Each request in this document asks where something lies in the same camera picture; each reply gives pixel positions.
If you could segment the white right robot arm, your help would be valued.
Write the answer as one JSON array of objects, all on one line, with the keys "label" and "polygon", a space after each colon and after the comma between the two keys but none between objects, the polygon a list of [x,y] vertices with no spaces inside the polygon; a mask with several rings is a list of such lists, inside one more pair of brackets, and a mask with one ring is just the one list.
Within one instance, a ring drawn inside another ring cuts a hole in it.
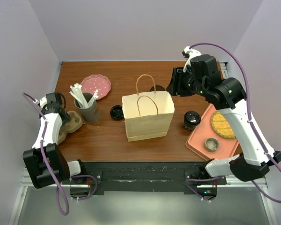
[{"label": "white right robot arm", "polygon": [[233,77],[222,79],[215,57],[196,53],[185,53],[184,67],[173,69],[167,91],[172,96],[200,95],[224,116],[232,128],[242,153],[235,157],[209,160],[200,168],[199,178],[210,184],[216,177],[234,175],[241,181],[264,177],[273,163],[281,161],[281,152],[275,151],[260,133],[258,140],[250,126],[255,119],[247,106],[248,97],[241,83]]}]

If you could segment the black takeout coffee cup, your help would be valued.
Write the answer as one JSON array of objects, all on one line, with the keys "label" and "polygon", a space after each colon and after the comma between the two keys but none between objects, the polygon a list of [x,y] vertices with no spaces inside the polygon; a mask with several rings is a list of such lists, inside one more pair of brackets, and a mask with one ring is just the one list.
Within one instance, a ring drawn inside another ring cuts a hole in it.
[{"label": "black takeout coffee cup", "polygon": [[196,120],[196,121],[184,120],[183,127],[186,130],[194,130],[199,124],[200,124],[200,120]]}]

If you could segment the brown pulp cup carrier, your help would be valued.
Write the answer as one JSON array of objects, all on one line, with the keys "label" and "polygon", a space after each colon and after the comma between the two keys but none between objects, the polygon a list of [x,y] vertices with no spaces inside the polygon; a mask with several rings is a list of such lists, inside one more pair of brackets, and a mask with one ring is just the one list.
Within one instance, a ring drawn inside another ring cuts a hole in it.
[{"label": "brown pulp cup carrier", "polygon": [[57,145],[65,140],[67,134],[74,133],[83,125],[83,120],[76,111],[68,111],[67,113],[70,115],[71,119],[60,128]]}]

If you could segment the yellow paper bag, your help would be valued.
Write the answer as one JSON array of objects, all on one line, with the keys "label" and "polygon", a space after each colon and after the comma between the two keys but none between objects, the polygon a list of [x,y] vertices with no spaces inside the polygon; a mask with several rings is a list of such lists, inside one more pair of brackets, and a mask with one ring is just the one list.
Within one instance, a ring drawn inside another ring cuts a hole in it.
[{"label": "yellow paper bag", "polygon": [[167,135],[175,107],[170,93],[157,91],[139,92],[122,97],[126,136],[129,142],[164,137]]}]

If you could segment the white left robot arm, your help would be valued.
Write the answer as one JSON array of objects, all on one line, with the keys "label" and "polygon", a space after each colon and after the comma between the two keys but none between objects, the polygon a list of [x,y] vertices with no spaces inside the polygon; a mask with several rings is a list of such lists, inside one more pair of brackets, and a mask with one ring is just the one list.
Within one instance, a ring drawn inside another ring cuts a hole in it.
[{"label": "white left robot arm", "polygon": [[40,100],[26,93],[22,95],[36,108],[41,123],[35,143],[22,155],[34,187],[39,189],[54,184],[53,175],[59,182],[72,178],[77,184],[84,183],[88,173],[82,169],[82,162],[67,162],[58,148],[60,129],[72,119],[65,111],[64,95],[53,92]]}]

